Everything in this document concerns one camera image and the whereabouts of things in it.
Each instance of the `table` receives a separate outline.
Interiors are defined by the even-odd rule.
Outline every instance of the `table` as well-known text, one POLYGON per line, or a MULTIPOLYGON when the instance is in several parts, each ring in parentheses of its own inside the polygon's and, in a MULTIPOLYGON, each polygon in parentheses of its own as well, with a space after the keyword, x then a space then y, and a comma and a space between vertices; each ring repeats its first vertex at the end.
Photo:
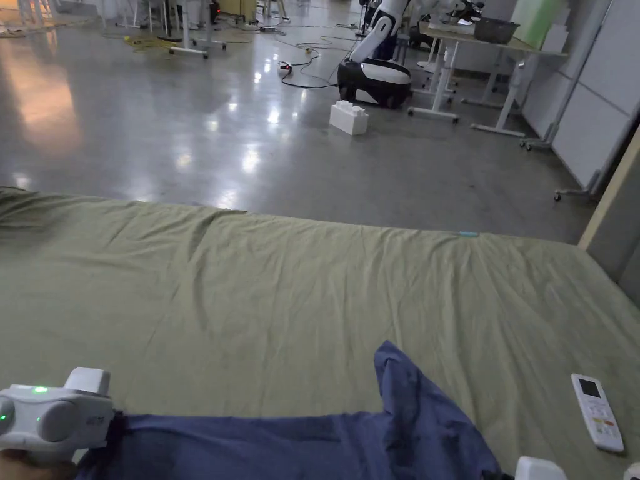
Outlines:
POLYGON ((489 42, 483 42, 482 40, 478 40, 473 35, 470 35, 468 33, 455 33, 455 32, 431 28, 429 26, 429 22, 420 22, 419 26, 420 26, 421 34, 429 35, 430 37, 441 39, 439 50, 442 51, 444 47, 445 52, 444 52, 443 59, 440 58, 440 55, 439 55, 440 52, 438 52, 438 58, 436 59, 436 71, 438 73, 434 73, 433 78, 438 77, 438 74, 440 73, 440 69, 442 69, 442 74, 440 75, 440 79, 438 81, 438 88, 436 90, 436 97, 433 102, 433 107, 431 109, 410 107, 409 115, 413 115, 414 112, 418 112, 418 113, 425 113, 427 115, 444 116, 448 118, 453 118, 454 123, 457 123, 458 121, 457 115, 449 112, 443 112, 440 110, 442 107, 442 101, 444 99, 444 92, 445 92, 446 86, 449 84, 449 78, 451 76, 451 70, 452 70, 451 65, 454 57, 453 52, 458 48, 460 42, 467 42, 470 44, 491 45, 493 47, 498 48, 499 53, 496 58, 496 62, 494 63, 493 71, 489 78, 489 83, 487 84, 487 87, 484 91, 483 98, 481 100, 465 99, 463 100, 463 102, 465 103, 481 105, 481 106, 498 106, 499 107, 500 106, 499 104, 489 102, 489 95, 491 94, 493 87, 495 86, 495 80, 498 76, 498 69, 502 62, 502 57, 504 55, 504 52, 506 51, 521 52, 525 54, 525 59, 523 61, 519 61, 518 63, 516 63, 516 66, 513 71, 513 75, 511 76, 509 93, 507 95, 507 99, 502 105, 502 111, 500 112, 500 117, 495 127, 492 127, 489 125, 472 124, 471 128, 476 130, 483 130, 487 132, 500 133, 504 135, 524 137, 523 132, 506 130, 504 128, 504 125, 507 121, 507 117, 509 116, 509 112, 511 111, 511 107, 513 107, 516 94, 518 93, 518 90, 520 88, 520 84, 522 82, 522 73, 524 71, 526 64, 530 61, 533 61, 533 59, 538 55, 566 56, 566 54, 561 52, 545 52, 545 51, 536 49, 517 38, 512 38, 508 44, 504 44, 504 45, 491 44, 489 42))

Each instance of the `bed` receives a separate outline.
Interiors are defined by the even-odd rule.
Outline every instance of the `bed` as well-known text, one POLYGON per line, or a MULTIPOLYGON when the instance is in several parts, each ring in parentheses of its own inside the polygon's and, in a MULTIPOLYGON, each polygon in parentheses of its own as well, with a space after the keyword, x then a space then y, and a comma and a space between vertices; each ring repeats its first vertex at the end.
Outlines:
POLYGON ((640 312, 574 246, 4 189, 0 252, 3 386, 99 367, 132 413, 376 412, 390 340, 505 471, 640 460, 640 312), (626 456, 594 448, 574 372, 602 380, 626 456))

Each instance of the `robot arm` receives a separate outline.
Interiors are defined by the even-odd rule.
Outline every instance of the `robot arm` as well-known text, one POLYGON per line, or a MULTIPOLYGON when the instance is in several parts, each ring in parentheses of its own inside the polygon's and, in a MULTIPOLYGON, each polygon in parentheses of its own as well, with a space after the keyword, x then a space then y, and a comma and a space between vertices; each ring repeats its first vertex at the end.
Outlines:
MULTIPOLYGON (((372 30, 351 53, 349 60, 357 63, 368 58, 378 46, 390 36, 396 34, 402 24, 402 17, 410 0, 383 0, 371 21, 372 30)), ((421 15, 451 12, 459 10, 462 0, 418 0, 414 10, 421 15)))

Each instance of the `white table leg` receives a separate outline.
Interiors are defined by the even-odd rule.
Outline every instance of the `white table leg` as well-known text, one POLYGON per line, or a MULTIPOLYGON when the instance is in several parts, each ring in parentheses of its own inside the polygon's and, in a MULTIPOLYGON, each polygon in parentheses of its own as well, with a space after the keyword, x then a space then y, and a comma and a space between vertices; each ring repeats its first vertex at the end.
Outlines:
POLYGON ((498 72, 500 71, 500 66, 502 65, 502 56, 504 55, 503 49, 498 49, 498 55, 493 62, 493 68, 491 71, 491 76, 489 77, 489 83, 486 84, 486 88, 484 89, 484 93, 481 100, 476 99, 462 99, 462 103, 470 104, 470 105, 478 105, 481 107, 491 107, 491 108, 502 108, 503 104, 492 102, 491 94, 493 93, 493 87, 495 87, 495 80, 498 78, 498 72))
POLYGON ((192 49, 189 44, 189 15, 187 14, 187 1, 184 0, 182 5, 182 48, 172 47, 169 49, 169 53, 190 53, 195 55, 202 55, 205 60, 209 58, 207 51, 192 49))
POLYGON ((424 113, 425 115, 432 115, 438 117, 450 118, 453 120, 454 124, 458 123, 459 116, 455 113, 442 111, 442 101, 445 97, 445 90, 447 85, 449 84, 449 79, 451 78, 451 63, 453 61, 453 53, 455 51, 456 45, 452 48, 447 46, 445 48, 444 53, 444 66, 442 67, 442 75, 440 75, 440 79, 438 81, 438 87, 436 90, 436 97, 433 100, 432 108, 418 108, 418 107, 409 107, 407 113, 410 116, 413 116, 414 113, 424 113))
POLYGON ((213 45, 222 46, 223 50, 227 50, 227 43, 222 42, 221 40, 211 40, 211 3, 209 0, 202 0, 204 2, 204 24, 205 29, 207 30, 207 39, 193 39, 193 45, 201 45, 204 47, 211 47, 213 45))
POLYGON ((500 112, 500 118, 498 118, 498 123, 495 127, 489 127, 487 125, 478 125, 472 124, 471 128, 476 130, 483 130, 485 132, 493 132, 493 133, 501 133, 503 135, 511 135, 514 137, 524 137, 523 132, 518 132, 514 130, 505 130, 504 124, 507 122, 507 118, 509 113, 511 112, 511 107, 513 106, 513 102, 515 101, 516 94, 518 93, 518 89, 520 88, 520 83, 522 82, 522 72, 524 71, 524 67, 528 61, 530 61, 533 57, 533 54, 527 55, 527 58, 524 61, 518 62, 516 67, 513 69, 513 75, 511 77, 511 85, 509 86, 509 94, 507 95, 507 99, 504 101, 504 106, 502 107, 502 111, 500 112))
MULTIPOLYGON (((455 50, 453 50, 453 58, 451 59, 451 75, 449 77, 449 79, 451 80, 451 77, 453 76, 453 72, 456 71, 456 58, 458 57, 458 47, 460 46, 460 42, 456 42, 456 48, 455 50)), ((447 83, 447 92, 449 93, 456 93, 456 90, 453 88, 449 87, 449 83, 447 83)))
POLYGON ((440 82, 440 72, 442 71, 442 60, 443 60, 443 55, 441 55, 440 53, 442 51, 446 53, 446 48, 444 46, 443 40, 440 41, 440 46, 438 47, 438 52, 436 53, 436 67, 433 71, 433 75, 431 76, 431 84, 429 85, 429 91, 431 93, 436 93, 438 89, 438 83, 440 82))

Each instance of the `white remote control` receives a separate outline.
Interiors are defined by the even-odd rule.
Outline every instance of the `white remote control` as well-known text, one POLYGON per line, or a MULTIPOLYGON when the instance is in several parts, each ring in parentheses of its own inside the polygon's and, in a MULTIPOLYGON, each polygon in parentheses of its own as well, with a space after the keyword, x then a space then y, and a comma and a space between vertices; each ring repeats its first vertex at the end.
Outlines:
POLYGON ((618 423, 600 382, 575 373, 571 375, 571 381, 584 422, 596 447, 610 452, 624 451, 618 423))

